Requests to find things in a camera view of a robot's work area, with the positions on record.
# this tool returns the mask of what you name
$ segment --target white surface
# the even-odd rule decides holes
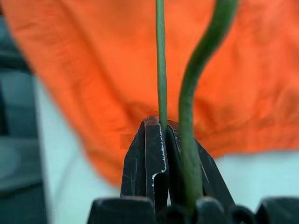
[[[93,199],[118,196],[97,176],[41,83],[36,80],[39,130],[50,224],[85,224]],[[299,196],[299,152],[228,155],[217,166],[236,203],[255,210],[264,196]]]

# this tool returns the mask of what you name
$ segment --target green plant stem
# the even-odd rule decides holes
[[[221,44],[233,21],[238,0],[217,0],[212,20],[193,52],[181,87],[179,99],[179,132],[182,166],[186,189],[186,206],[190,212],[198,198],[203,196],[201,161],[194,140],[194,91],[199,77],[211,55]]]
[[[157,68],[158,68],[158,100],[159,121],[163,135],[166,135],[167,120],[167,80],[165,62],[165,25],[164,1],[156,0],[156,42],[157,42]]]

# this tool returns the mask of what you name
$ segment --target orange fabric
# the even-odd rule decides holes
[[[1,0],[33,70],[119,184],[140,122],[156,114],[154,0]],[[169,119],[213,0],[166,0]],[[299,148],[299,1],[240,0],[196,91],[196,137],[213,156]]]

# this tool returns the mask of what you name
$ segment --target curved green stem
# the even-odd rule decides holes
[[[164,1],[156,0],[156,42],[157,42],[157,66],[158,66],[158,100],[159,121],[163,135],[166,135],[167,120],[167,81],[165,62],[165,28],[164,28]]]
[[[193,103],[199,77],[226,36],[237,9],[238,0],[216,0],[214,14],[204,36],[193,52],[181,87],[179,100],[179,132],[182,149],[183,176],[186,187],[186,206],[190,211],[203,196],[201,161],[194,140]]]

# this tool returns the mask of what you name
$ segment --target orange cloth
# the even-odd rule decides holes
[[[13,36],[80,135],[96,170],[119,184],[140,122],[156,114],[154,0],[1,0]],[[169,119],[214,0],[166,0]],[[195,96],[196,137],[212,156],[299,148],[299,1],[240,0]]]

